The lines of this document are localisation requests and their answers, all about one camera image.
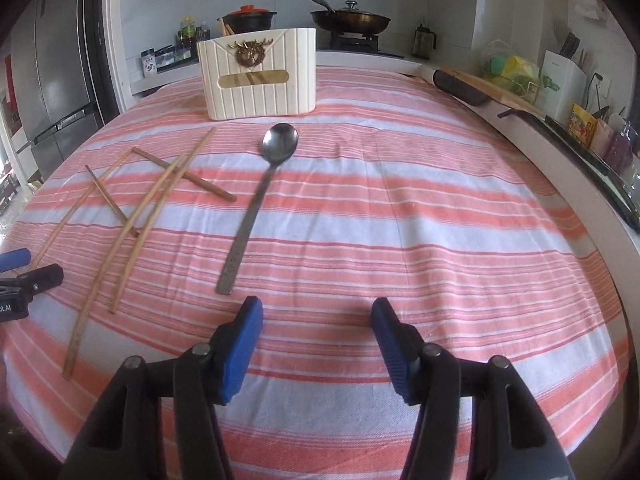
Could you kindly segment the white knife block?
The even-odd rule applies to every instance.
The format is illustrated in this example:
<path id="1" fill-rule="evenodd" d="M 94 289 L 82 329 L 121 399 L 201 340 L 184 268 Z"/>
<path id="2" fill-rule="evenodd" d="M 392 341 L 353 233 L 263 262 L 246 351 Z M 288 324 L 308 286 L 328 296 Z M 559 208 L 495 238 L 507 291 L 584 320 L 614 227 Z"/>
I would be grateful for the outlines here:
<path id="1" fill-rule="evenodd" d="M 580 39 L 572 32 L 559 52 L 547 50 L 539 74 L 535 105 L 563 126 L 570 122 L 574 104 L 582 102 L 587 83 L 585 72 L 573 61 Z"/>

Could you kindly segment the yellow printed cup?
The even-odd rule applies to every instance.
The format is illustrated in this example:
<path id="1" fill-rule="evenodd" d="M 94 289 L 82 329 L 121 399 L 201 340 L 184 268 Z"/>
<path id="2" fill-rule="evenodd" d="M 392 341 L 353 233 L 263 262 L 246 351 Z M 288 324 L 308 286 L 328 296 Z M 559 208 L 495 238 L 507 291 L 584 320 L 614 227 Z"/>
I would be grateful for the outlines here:
<path id="1" fill-rule="evenodd" d="M 572 105 L 570 111 L 570 122 L 568 131 L 585 148 L 590 148 L 594 134 L 596 133 L 598 121 L 589 112 L 584 110 L 577 103 Z"/>

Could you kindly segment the wooden cutting board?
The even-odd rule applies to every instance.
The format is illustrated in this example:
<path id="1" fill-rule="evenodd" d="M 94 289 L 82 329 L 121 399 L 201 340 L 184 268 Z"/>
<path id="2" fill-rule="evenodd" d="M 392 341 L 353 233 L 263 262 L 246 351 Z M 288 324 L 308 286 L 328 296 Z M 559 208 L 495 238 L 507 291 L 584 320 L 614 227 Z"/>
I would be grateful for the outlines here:
<path id="1" fill-rule="evenodd" d="M 489 96 L 491 99 L 504 106 L 514 108 L 514 110 L 525 110 L 526 112 L 532 113 L 540 119 L 544 119 L 546 117 L 546 114 L 544 114 L 544 112 L 542 112 L 535 105 L 530 104 L 529 102 L 525 101 L 523 98 L 517 96 L 509 90 L 492 84 L 486 79 L 473 76 L 465 72 L 460 72 L 460 70 L 455 70 L 454 68 L 446 66 L 442 66 L 440 70 L 450 76 L 456 77 L 466 84 L 469 84 L 476 90 L 480 90 L 481 92 L 485 93 L 486 96 Z"/>

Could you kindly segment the wooden chopstick in holder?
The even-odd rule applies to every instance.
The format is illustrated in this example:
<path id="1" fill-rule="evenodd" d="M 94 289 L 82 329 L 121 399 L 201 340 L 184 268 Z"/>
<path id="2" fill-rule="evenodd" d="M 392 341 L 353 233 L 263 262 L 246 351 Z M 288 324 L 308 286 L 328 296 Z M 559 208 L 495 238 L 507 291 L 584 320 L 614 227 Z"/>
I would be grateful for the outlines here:
<path id="1" fill-rule="evenodd" d="M 220 30 L 221 30 L 221 35 L 222 36 L 232 36 L 234 34 L 233 29 L 224 21 L 223 18 L 220 18 L 218 20 L 219 26 L 220 26 Z"/>

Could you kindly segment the grey refrigerator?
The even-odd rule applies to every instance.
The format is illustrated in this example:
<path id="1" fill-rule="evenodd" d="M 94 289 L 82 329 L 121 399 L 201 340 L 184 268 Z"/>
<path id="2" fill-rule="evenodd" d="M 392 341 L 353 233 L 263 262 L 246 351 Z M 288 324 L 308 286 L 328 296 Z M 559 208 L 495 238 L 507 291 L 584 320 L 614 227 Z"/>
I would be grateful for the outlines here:
<path id="1" fill-rule="evenodd" d="M 118 115 L 102 0 L 32 0 L 11 32 L 18 116 L 47 179 Z"/>

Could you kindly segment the black gas stove top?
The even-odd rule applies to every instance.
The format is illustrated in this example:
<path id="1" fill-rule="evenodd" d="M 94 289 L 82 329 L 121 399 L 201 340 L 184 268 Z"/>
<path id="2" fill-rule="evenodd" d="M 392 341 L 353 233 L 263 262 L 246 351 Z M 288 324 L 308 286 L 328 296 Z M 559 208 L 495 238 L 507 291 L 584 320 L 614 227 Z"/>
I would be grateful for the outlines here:
<path id="1" fill-rule="evenodd" d="M 318 30 L 318 49 L 404 58 L 400 53 L 383 49 L 379 36 L 366 36 L 352 32 Z"/>

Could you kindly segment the red white striped tablecloth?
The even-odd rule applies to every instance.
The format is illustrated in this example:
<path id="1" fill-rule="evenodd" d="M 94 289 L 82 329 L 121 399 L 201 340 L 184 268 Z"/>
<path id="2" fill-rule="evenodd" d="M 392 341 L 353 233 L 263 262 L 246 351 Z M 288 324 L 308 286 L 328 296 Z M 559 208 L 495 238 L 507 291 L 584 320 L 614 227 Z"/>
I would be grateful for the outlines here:
<path id="1" fill-rule="evenodd" d="M 178 356 L 256 296 L 264 327 L 240 392 L 218 411 L 235 477 L 395 479 L 418 412 L 394 391 L 372 334 L 371 306 L 385 297 L 459 358 L 510 359 L 574 451 L 623 387 L 631 348 L 600 252 L 544 175 L 419 78 L 322 67 L 316 109 L 293 119 L 298 148 L 270 185 L 232 294 L 220 296 L 271 125 L 211 122 L 200 78 L 170 84 L 90 138 L 28 203 L 3 249 L 27 248 L 65 273 L 1 329 L 3 396 L 32 435 L 65 457 L 127 356 Z M 111 314 L 186 155 L 187 170 L 236 202 L 181 178 Z"/>

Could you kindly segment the black clay pot red lid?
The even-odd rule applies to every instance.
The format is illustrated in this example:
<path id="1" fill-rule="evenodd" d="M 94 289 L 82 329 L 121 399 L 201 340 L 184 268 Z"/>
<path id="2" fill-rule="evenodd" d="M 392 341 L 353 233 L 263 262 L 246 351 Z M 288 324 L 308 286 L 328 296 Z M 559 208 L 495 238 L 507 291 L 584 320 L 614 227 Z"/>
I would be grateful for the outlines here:
<path id="1" fill-rule="evenodd" d="M 241 6 L 239 10 L 228 13 L 222 20 L 235 34 L 244 34 L 244 32 L 269 30 L 276 15 L 276 12 L 247 4 Z"/>

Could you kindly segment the black wok with glass lid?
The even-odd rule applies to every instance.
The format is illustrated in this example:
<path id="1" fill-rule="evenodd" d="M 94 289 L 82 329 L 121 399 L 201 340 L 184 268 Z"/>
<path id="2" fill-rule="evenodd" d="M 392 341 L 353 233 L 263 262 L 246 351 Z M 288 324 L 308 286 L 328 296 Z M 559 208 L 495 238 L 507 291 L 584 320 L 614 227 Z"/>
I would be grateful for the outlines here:
<path id="1" fill-rule="evenodd" d="M 390 24 L 390 18 L 357 9 L 356 0 L 346 0 L 346 8 L 333 9 L 326 0 L 310 0 L 322 11 L 311 12 L 314 24 L 327 32 L 354 34 L 365 37 L 378 36 Z"/>

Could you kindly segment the cream ribbed utensil holder box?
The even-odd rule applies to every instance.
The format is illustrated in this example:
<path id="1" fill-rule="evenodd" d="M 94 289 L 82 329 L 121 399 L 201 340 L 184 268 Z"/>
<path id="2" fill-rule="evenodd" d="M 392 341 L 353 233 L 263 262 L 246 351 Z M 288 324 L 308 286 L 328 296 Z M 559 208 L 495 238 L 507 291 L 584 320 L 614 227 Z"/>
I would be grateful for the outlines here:
<path id="1" fill-rule="evenodd" d="M 210 119 L 307 114 L 317 103 L 317 31 L 244 32 L 198 43 Z"/>

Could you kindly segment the silver metal spoon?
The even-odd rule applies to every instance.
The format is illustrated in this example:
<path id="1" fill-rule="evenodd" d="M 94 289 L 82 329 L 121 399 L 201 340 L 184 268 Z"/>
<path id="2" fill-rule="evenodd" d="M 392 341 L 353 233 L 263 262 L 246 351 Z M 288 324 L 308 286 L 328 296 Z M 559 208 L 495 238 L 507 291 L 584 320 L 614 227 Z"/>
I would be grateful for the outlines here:
<path id="1" fill-rule="evenodd" d="M 299 140 L 297 130 L 290 124 L 279 122 L 267 130 L 260 144 L 260 154 L 268 162 L 268 168 L 262 175 L 246 213 L 240 223 L 238 232 L 230 247 L 220 277 L 216 285 L 216 293 L 228 296 L 233 292 L 234 283 L 239 273 L 246 251 L 250 232 L 258 216 L 262 202 L 277 169 L 295 153 Z"/>

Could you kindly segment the condiment bottles group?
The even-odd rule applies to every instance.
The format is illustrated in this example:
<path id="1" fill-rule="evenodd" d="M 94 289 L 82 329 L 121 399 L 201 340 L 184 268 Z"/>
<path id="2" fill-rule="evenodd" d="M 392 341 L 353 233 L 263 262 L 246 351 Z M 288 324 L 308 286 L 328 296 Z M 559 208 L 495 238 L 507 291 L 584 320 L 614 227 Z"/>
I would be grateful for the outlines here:
<path id="1" fill-rule="evenodd" d="M 192 16 L 185 15 L 177 32 L 177 50 L 180 58 L 195 60 L 198 57 L 198 43 L 209 38 L 210 29 L 206 22 L 198 23 Z"/>

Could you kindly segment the pink utensil cup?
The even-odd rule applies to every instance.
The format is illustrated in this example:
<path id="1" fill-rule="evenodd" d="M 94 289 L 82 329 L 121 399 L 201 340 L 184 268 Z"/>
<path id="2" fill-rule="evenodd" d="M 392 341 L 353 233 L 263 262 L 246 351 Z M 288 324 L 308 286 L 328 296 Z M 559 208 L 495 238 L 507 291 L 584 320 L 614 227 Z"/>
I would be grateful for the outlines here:
<path id="1" fill-rule="evenodd" d="M 605 158 L 613 136 L 613 128 L 603 119 L 599 118 L 591 140 L 590 150 L 600 158 Z"/>

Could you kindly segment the light green tray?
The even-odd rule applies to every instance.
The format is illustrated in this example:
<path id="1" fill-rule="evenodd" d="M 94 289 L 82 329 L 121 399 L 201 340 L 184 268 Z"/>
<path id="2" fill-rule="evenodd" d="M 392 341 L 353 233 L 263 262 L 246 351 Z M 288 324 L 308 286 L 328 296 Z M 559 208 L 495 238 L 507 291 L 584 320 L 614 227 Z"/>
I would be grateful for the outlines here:
<path id="1" fill-rule="evenodd" d="M 622 178 L 600 157 L 549 116 L 540 119 L 525 110 L 506 110 L 499 118 L 515 116 L 552 142 L 596 186 L 608 204 L 634 232 L 639 232 L 639 207 L 628 195 Z"/>

